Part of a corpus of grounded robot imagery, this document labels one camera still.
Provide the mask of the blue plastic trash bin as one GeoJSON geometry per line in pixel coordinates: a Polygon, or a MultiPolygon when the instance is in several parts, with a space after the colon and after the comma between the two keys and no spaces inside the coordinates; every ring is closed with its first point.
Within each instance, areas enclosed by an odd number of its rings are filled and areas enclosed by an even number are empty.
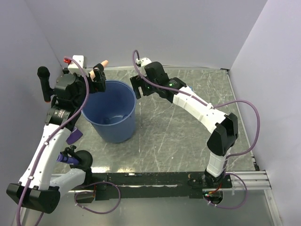
{"type": "Polygon", "coordinates": [[[108,143],[122,143],[135,131],[136,96],[126,83],[107,80],[106,90],[90,94],[82,109],[85,119],[108,143]]]}

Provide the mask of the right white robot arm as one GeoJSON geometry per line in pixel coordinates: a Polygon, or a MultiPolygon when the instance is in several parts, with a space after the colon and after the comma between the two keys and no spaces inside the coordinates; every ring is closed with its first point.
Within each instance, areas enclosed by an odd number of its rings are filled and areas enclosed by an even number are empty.
{"type": "Polygon", "coordinates": [[[207,147],[210,158],[204,181],[209,187],[217,187],[225,176],[226,158],[238,138],[237,116],[215,109],[179,78],[169,78],[159,62],[152,62],[148,58],[136,59],[134,67],[138,75],[131,77],[130,81],[136,98],[157,93],[187,111],[209,131],[207,147]]]}

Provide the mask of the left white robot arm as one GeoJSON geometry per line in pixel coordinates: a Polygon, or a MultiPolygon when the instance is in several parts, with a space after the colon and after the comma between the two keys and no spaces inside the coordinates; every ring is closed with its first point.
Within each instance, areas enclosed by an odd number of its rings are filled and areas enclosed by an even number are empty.
{"type": "Polygon", "coordinates": [[[87,94],[104,92],[106,78],[100,65],[87,76],[66,69],[52,89],[46,67],[39,67],[37,75],[51,108],[30,165],[18,183],[8,185],[6,193],[19,208],[50,214],[70,190],[77,186],[88,189],[93,183],[92,155],[86,150],[76,151],[74,145],[62,147],[75,127],[87,94]]]}

